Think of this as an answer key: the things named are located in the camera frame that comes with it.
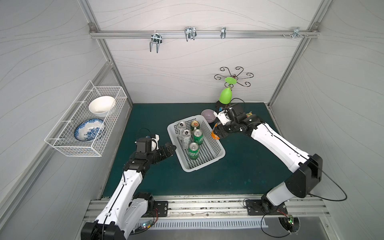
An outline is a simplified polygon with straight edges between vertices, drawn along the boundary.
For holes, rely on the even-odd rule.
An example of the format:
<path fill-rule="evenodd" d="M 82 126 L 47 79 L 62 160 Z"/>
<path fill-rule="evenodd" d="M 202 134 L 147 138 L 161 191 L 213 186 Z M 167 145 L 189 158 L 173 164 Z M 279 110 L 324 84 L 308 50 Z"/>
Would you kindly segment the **green soda can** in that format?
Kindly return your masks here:
<path fill-rule="evenodd" d="M 193 131 L 193 140 L 199 146 L 203 144 L 203 142 L 204 142 L 204 135 L 203 135 L 203 132 L 200 129 Z"/>
<path fill-rule="evenodd" d="M 191 160 L 197 160 L 199 157 L 199 145 L 191 143 L 188 149 L 188 155 Z"/>

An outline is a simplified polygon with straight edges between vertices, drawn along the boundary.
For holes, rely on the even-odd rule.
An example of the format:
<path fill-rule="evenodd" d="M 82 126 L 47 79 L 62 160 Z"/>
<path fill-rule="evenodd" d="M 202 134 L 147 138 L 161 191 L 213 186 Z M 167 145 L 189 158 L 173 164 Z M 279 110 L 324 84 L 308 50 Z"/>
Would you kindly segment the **white Monster energy can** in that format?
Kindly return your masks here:
<path fill-rule="evenodd" d="M 181 135 L 183 131 L 187 128 L 187 125 L 184 121 L 180 121 L 177 125 L 177 128 L 178 128 L 179 134 Z"/>

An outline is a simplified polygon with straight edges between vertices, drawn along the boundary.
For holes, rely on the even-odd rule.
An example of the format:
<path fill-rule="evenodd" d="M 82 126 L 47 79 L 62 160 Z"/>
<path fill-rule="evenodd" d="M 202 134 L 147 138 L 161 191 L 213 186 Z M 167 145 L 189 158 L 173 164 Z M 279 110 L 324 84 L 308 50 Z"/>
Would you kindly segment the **orange Fanta can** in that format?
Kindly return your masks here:
<path fill-rule="evenodd" d="M 220 137 L 216 134 L 216 130 L 217 130 L 217 126 L 215 125 L 214 128 L 212 129 L 211 137 L 212 137 L 214 140 L 219 140 Z"/>

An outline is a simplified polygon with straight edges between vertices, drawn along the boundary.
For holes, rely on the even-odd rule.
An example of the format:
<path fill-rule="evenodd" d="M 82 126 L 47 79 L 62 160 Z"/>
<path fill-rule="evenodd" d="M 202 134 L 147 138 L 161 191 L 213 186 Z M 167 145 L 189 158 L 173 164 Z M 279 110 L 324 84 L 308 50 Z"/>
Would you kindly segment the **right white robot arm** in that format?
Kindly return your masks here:
<path fill-rule="evenodd" d="M 243 114 L 240 118 L 227 120 L 225 124 L 218 122 L 211 136 L 219 140 L 231 133 L 242 133 L 261 143 L 292 172 L 284 182 L 262 196 L 261 206 L 265 213 L 274 211 L 294 197 L 305 198 L 322 180 L 323 159 L 298 149 L 258 116 Z"/>

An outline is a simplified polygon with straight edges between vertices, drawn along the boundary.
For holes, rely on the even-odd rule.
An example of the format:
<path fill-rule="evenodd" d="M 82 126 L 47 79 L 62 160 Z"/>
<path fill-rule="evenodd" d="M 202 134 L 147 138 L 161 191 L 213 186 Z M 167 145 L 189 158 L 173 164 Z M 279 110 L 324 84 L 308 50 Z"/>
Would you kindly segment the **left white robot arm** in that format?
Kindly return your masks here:
<path fill-rule="evenodd" d="M 156 223 L 158 211 L 153 195 L 135 192 L 150 166 L 173 156 L 177 147 L 171 143 L 158 146 L 150 138 L 140 138 L 136 144 L 136 151 L 124 165 L 120 183 L 109 202 L 92 223 L 84 224 L 82 240 L 126 240 Z"/>

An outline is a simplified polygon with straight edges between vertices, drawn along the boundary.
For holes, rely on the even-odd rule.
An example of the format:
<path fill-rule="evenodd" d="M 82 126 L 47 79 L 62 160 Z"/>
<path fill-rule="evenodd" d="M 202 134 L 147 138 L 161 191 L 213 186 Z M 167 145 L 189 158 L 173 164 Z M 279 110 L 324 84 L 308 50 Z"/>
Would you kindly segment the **white perforated plastic basket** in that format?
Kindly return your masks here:
<path fill-rule="evenodd" d="M 220 141 L 211 136 L 212 128 L 202 115 L 171 123 L 167 130 L 173 145 L 177 147 L 176 155 L 185 172 L 204 168 L 226 154 Z"/>

